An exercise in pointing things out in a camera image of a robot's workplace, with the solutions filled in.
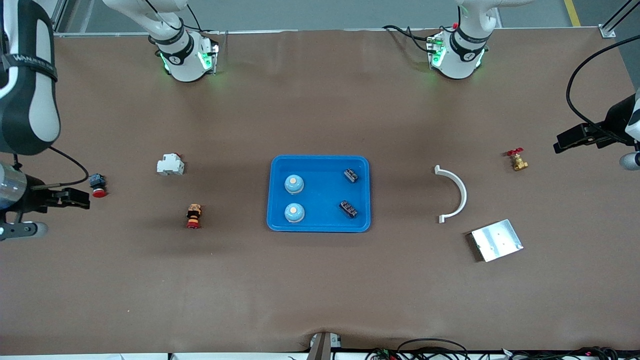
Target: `red button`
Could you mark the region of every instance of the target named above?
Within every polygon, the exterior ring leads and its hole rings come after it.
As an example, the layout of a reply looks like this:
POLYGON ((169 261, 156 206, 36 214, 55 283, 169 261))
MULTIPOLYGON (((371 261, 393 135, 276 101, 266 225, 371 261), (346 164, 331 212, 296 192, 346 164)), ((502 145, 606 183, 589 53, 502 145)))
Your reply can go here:
POLYGON ((95 189, 93 191, 93 197, 105 197, 107 196, 107 192, 103 189, 95 189))

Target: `black terminal block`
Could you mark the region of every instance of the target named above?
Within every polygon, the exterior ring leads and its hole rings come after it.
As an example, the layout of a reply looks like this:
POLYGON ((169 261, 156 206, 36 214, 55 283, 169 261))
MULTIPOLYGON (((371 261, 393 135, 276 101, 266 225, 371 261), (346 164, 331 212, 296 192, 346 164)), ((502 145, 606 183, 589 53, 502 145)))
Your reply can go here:
POLYGON ((340 203, 340 209, 342 209, 350 218, 355 218, 358 214, 358 210, 356 210, 347 200, 343 200, 340 203))
POLYGON ((355 183, 356 181, 358 181, 358 174, 356 174, 356 172, 351 170, 350 168, 348 168, 347 170, 344 171, 344 175, 352 183, 355 183))

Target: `wire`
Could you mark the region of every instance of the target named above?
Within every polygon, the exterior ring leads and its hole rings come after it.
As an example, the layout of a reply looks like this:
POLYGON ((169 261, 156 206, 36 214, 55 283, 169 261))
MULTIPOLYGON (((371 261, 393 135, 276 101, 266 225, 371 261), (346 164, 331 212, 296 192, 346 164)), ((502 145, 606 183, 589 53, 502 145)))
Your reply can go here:
POLYGON ((82 178, 82 180, 72 181, 70 183, 56 183, 56 184, 47 184, 47 185, 36 185, 36 186, 33 186, 31 188, 32 190, 43 190, 43 189, 51 189, 51 188, 60 188, 62 186, 72 186, 72 185, 76 185, 76 184, 82 183, 82 182, 84 182, 85 180, 87 180, 89 178, 89 171, 87 171, 86 168, 82 164, 80 164, 80 162, 78 162, 76 159, 72 158, 71 156, 65 154, 64 152, 56 149, 53 146, 50 146, 49 148, 51 150, 57 152, 58 154, 64 156, 66 159, 68 159, 72 163, 76 164, 84 172, 84 177, 82 178))
POLYGON ((423 38, 423 37, 417 37, 415 36, 412 31, 411 31, 411 27, 407 26, 406 31, 402 30, 401 28, 398 28, 395 25, 386 25, 382 27, 383 29, 394 29, 396 31, 398 31, 400 34, 406 36, 406 37, 410 37, 413 40, 413 43, 418 47, 418 49, 424 51, 425 53, 429 53, 429 54, 435 54, 434 50, 429 50, 425 47, 420 46, 420 44, 418 44, 418 40, 420 41, 427 41, 427 38, 423 38))
POLYGON ((575 79, 575 76, 578 74, 578 72, 585 66, 587 65, 587 63, 591 60, 593 60, 593 58, 595 58, 596 56, 605 53, 611 49, 614 49, 618 46, 630 43, 632 41, 638 40, 640 39, 640 35, 636 35, 634 37, 630 37, 628 39, 622 40, 621 42, 617 42, 613 45, 609 45, 607 47, 605 47, 604 49, 601 49, 595 53, 593 53, 591 56, 589 56, 588 58, 586 58, 580 65, 578 65, 577 68, 575 68, 575 70, 573 71, 573 74, 571 74, 571 77, 569 78, 569 83, 566 86, 566 103, 569 105, 569 108, 576 114, 578 115, 578 117, 584 121, 586 121, 590 126, 593 126, 595 129, 597 129, 599 132, 607 135, 608 137, 612 138, 613 140, 616 140, 619 143, 623 143, 625 145, 630 145, 628 143, 628 141, 622 139, 620 136, 612 133, 611 131, 606 131, 604 129, 602 129, 598 124, 594 123, 593 121, 591 121, 589 118, 587 118, 586 116, 584 116, 577 108, 575 108, 575 106, 573 105, 572 101, 571 101, 571 87, 573 86, 573 80, 575 79))
POLYGON ((413 339, 413 340, 407 340, 404 343, 400 344, 398 346, 398 348, 396 349, 396 351, 400 351, 400 349, 410 343, 422 343, 425 341, 436 341, 436 342, 441 342, 441 343, 449 343, 449 344, 453 344, 456 345, 457 347, 461 348, 465 354, 468 354, 469 351, 467 350, 467 348, 465 348, 464 346, 460 345, 459 343, 455 342, 455 341, 451 341, 451 340, 447 340, 447 339, 438 339, 438 338, 421 338, 421 339, 413 339))
POLYGON ((613 18, 615 18, 624 8, 626 8, 627 5, 629 5, 631 3, 631 1, 633 1, 633 0, 627 0, 627 3, 624 4, 620 9, 618 9, 618 11, 615 14, 613 14, 613 16, 611 18, 609 18, 609 20, 607 20, 607 22, 605 22, 602 27, 606 28, 607 25, 609 25, 609 23, 613 20, 613 18))
POLYGON ((65 158, 67 158, 72 163, 76 164, 84 172, 84 177, 81 180, 72 181, 70 183, 60 183, 60 186, 71 186, 71 185, 83 183, 85 180, 87 180, 89 178, 89 171, 87 171, 86 168, 82 164, 80 164, 80 162, 78 162, 76 159, 72 158, 71 156, 65 154, 64 152, 61 152, 60 150, 56 149, 53 146, 50 146, 49 148, 51 150, 57 152, 58 154, 64 156, 65 158))
POLYGON ((164 21, 167 25, 169 25, 170 28, 174 29, 174 30, 181 30, 181 28, 174 28, 171 24, 169 24, 166 20, 164 20, 161 16, 160 13, 156 10, 155 6, 153 6, 151 4, 151 2, 149 0, 145 0, 147 2, 147 4, 151 7, 151 10, 153 10, 156 15, 160 18, 160 20, 164 21))
MULTIPOLYGON (((399 32, 400 34, 406 36, 406 37, 412 37, 411 35, 409 35, 409 33, 405 32, 404 30, 402 30, 401 28, 398 28, 395 25, 385 25, 382 27, 383 29, 394 29, 397 32, 399 32)), ((414 37, 416 40, 420 40, 420 41, 427 41, 427 38, 423 38, 423 37, 414 37)))
POLYGON ((622 17, 620 17, 620 19, 618 19, 618 21, 613 24, 613 26, 611 26, 611 29, 615 28, 616 26, 618 26, 618 24, 625 19, 625 17, 627 17, 632 11, 634 11, 638 5, 640 5, 640 3, 636 3, 633 7, 631 7, 631 9, 629 9, 629 11, 627 11, 627 13, 625 15, 622 15, 622 17))
POLYGON ((13 169, 15 171, 20 171, 22 164, 18 161, 18 154, 13 154, 13 169))
POLYGON ((191 16, 193 16, 193 20, 196 20, 196 26, 198 26, 198 30, 202 32, 202 28, 200 27, 200 21, 198 21, 196 14, 193 13, 193 10, 191 9, 191 5, 187 4, 187 9, 189 9, 191 16))
POLYGON ((425 53, 428 54, 435 54, 436 52, 434 50, 428 50, 426 47, 422 47, 420 46, 420 44, 418 44, 418 41, 416 41, 415 36, 413 35, 413 33, 411 32, 411 28, 410 27, 406 27, 407 32, 409 32, 409 35, 411 36, 411 39, 413 40, 413 43, 418 47, 418 49, 424 51, 425 53))

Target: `yellow floor line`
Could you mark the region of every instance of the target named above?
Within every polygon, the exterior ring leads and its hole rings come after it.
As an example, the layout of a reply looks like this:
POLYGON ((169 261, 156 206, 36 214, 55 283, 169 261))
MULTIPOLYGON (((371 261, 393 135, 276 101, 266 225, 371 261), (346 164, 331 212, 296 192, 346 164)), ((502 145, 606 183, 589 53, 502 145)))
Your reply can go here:
POLYGON ((575 6, 573 0, 564 0, 566 11, 569 13, 569 19, 571 19, 571 25, 580 26, 580 19, 578 19, 578 13, 575 12, 575 6))

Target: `blue plastic tray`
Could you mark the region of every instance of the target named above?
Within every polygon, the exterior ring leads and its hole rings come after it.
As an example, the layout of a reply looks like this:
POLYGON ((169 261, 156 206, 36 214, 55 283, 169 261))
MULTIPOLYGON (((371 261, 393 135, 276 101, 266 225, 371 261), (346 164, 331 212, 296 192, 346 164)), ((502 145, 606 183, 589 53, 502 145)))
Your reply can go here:
POLYGON ((274 231, 308 233, 362 233, 371 225, 369 162, 362 156, 279 155, 271 163, 267 225, 274 231), (358 174, 352 183, 344 176, 347 168, 358 174), (302 177, 305 187, 291 195, 284 188, 287 176, 302 177), (339 208, 347 200, 358 211, 349 218, 339 208), (292 202, 305 208, 301 222, 290 223, 284 210, 292 202))

